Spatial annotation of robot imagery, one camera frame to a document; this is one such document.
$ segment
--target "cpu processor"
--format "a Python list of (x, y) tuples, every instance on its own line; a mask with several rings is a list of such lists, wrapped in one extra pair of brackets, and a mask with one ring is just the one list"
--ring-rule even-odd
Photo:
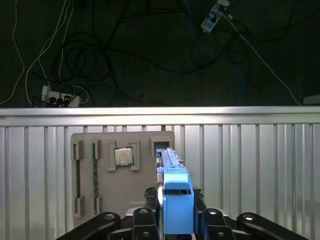
[(116, 167), (126, 167), (134, 164), (134, 151), (131, 146), (116, 147), (114, 149)]

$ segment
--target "dark floor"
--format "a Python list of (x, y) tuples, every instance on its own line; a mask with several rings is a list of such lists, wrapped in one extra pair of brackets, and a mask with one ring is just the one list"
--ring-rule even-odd
[[(196, 36), (201, 32), (198, 26), (208, 15), (214, 5), (209, 0), (188, 0), (193, 20), (198, 23), (195, 28)], [(115, 23), (119, 18), (127, 0), (96, 0), (93, 12), (92, 1), (74, 0), (74, 12), (68, 28), (68, 36), (76, 32), (92, 33), (92, 18), (98, 41), (105, 45)], [(128, 6), (126, 16), (133, 13), (145, 12), (146, 0), (134, 0)], [(151, 0), (152, 9), (176, 9), (176, 2), (181, 2), (185, 9), (185, 0)], [(293, 6), (299, 0), (233, 0), (228, 10), (232, 16), (240, 20), (252, 32), (261, 32), (284, 27), (288, 24)], [(52, 36), (58, 22), (64, 1), (29, 0), (18, 3), (18, 22), (15, 39), (25, 63), (25, 70), (38, 57), (41, 48), (48, 38)], [(0, 2), (0, 102), (7, 99), (14, 88), (17, 78), (22, 70), (22, 64), (12, 40), (12, 31), (15, 22), (15, 0)], [(292, 23), (309, 16), (320, 9), (318, 0), (302, 0), (295, 8)], [(319, 79), (319, 40), (320, 40), (320, 14), (293, 25), (289, 28), (287, 36), (281, 41), (253, 42), (253, 46), (285, 82), (301, 102), (303, 96), (320, 94)], [(217, 28), (228, 30), (228, 22), (220, 20)], [(47, 77), (53, 80), (52, 64), (59, 52), (63, 41), (65, 28), (57, 34), (50, 49), (42, 56), (41, 62)], [(256, 38), (281, 38), (282, 31), (256, 34)], [(215, 56), (222, 49), (217, 42), (226, 44), (230, 37), (226, 31), (217, 31), (203, 36), (199, 42)], [(78, 35), (76, 41), (92, 43), (86, 36)], [(166, 14), (147, 14), (146, 16), (121, 23), (108, 47), (107, 56), (114, 68), (118, 90), (106, 86), (115, 86), (112, 77), (100, 82), (89, 81), (83, 77), (76, 77), (70, 83), (89, 87), (91, 99), (82, 107), (109, 107), (109, 106), (271, 106), (296, 105), (288, 90), (272, 75), (260, 59), (247, 48), (247, 58), (244, 63), (237, 65), (244, 77), (243, 93), (240, 103), (238, 98), (241, 89), (239, 75), (228, 65), (216, 62), (202, 67), (193, 73), (174, 73), (175, 71), (190, 71), (197, 66), (191, 60), (193, 57), (197, 64), (204, 65), (212, 59), (199, 48), (194, 47), (188, 17), (184, 11)], [(230, 54), (226, 51), (222, 58), (230, 61), (242, 61), (246, 57), (244, 47), (237, 40), (231, 46), (234, 50)], [(137, 57), (124, 53), (129, 51), (143, 56), (159, 66)], [(87, 63), (83, 72), (95, 67), (95, 59), (87, 54)], [(75, 59), (78, 64), (84, 62), (83, 55), (71, 53), (70, 68), (74, 68)], [(61, 76), (69, 76), (66, 64), (63, 64)], [(98, 55), (97, 66), (92, 78), (101, 78), (109, 72), (106, 60)], [(36, 98), (41, 98), (42, 86), (46, 81), (36, 77), (33, 73), (42, 76), (38, 63), (30, 70), (27, 89), (30, 99), (34, 98), (35, 105), (41, 106)], [(25, 93), (25, 74), (21, 78), (13, 98), (0, 107), (31, 107)], [(51, 83), (52, 90), (60, 92), (64, 86)], [(73, 90), (85, 98), (83, 92), (77, 88)]]

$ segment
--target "horizontal metal bar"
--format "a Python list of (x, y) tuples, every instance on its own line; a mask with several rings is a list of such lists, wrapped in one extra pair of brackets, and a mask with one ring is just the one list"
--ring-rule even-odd
[(320, 114), (318, 106), (250, 107), (113, 107), (113, 108), (2, 108), (6, 116), (123, 116), (123, 115), (238, 115)]
[(315, 124), (320, 107), (1, 109), (0, 126)]

